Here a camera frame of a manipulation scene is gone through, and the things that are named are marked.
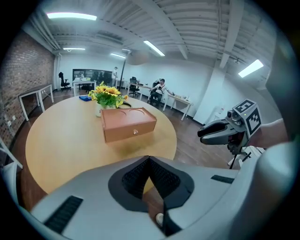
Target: white vase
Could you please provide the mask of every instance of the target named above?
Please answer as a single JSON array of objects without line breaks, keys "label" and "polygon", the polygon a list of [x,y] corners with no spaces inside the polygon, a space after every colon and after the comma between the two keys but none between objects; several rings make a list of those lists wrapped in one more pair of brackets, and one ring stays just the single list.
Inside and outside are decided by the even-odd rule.
[{"label": "white vase", "polygon": [[101,117],[101,110],[103,110],[103,109],[114,109],[114,108],[116,108],[115,105],[103,107],[101,104],[99,104],[99,103],[96,102],[96,106],[95,106],[95,115],[96,115],[97,117]]}]

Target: fluorescent light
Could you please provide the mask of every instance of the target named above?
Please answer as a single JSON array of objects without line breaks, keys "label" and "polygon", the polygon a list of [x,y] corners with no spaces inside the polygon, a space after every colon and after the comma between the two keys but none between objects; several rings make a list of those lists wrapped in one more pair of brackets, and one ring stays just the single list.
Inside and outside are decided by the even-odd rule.
[{"label": "fluorescent light", "polygon": [[114,54],[114,53],[111,53],[111,55],[117,56],[117,57],[119,57],[119,58],[126,58],[126,57],[123,57],[123,56],[121,56],[121,55],[117,55],[117,54]]},{"label": "fluorescent light", "polygon": [[150,48],[152,48],[154,51],[156,51],[160,56],[164,56],[164,54],[157,48],[155,47],[151,42],[149,41],[144,41],[145,44],[147,44]]},{"label": "fluorescent light", "polygon": [[244,70],[242,70],[241,72],[239,72],[239,75],[241,77],[245,77],[248,74],[260,69],[263,67],[263,64],[257,59],[256,61],[254,61],[253,63],[251,63],[248,67],[246,67]]},{"label": "fluorescent light", "polygon": [[89,20],[96,20],[97,17],[93,15],[88,14],[82,14],[82,13],[47,13],[48,18],[83,18],[83,19],[89,19]]},{"label": "fluorescent light", "polygon": [[85,50],[85,48],[78,48],[78,47],[65,47],[64,50]]}]

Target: brown box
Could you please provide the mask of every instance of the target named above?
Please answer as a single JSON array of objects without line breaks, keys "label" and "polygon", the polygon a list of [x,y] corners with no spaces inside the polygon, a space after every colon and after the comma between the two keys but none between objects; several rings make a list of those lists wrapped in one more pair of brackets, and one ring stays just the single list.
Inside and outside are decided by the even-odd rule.
[{"label": "brown box", "polygon": [[151,132],[157,121],[145,108],[101,110],[101,119],[107,143]]}]

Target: dark brown floor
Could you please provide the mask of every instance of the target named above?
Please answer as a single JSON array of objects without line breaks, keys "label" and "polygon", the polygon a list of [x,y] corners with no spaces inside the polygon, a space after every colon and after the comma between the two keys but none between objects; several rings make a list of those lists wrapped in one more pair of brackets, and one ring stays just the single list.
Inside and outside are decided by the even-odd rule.
[{"label": "dark brown floor", "polygon": [[[55,91],[54,102],[57,103],[64,99],[73,97],[73,91],[60,92]],[[47,97],[44,100],[45,109],[52,105],[51,99]],[[20,204],[27,210],[31,210],[34,205],[46,195],[46,193],[38,186],[31,176],[25,158],[25,144],[29,130],[34,121],[42,113],[40,107],[35,109],[29,116],[29,121],[26,122],[16,138],[12,153],[23,164],[23,170],[19,173],[18,195]],[[182,113],[174,109],[166,108],[163,112],[173,124],[177,135],[177,150],[175,154],[175,161],[181,161],[186,164],[199,165],[206,167],[228,168],[227,163],[232,159],[231,153],[226,146],[204,145],[200,143],[197,136],[197,131],[201,127],[200,124],[194,122],[190,117],[181,121]],[[149,214],[152,219],[155,215],[163,210],[162,199],[156,189],[147,192],[143,200],[149,206]]]}]

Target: blue object on table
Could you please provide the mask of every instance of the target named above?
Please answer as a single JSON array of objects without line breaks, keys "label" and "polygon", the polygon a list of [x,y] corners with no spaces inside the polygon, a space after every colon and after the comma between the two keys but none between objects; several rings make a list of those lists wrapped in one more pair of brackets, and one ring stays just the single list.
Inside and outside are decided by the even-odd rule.
[{"label": "blue object on table", "polygon": [[88,96],[79,96],[79,98],[85,102],[88,102],[88,101],[91,101],[91,97],[88,97]]}]

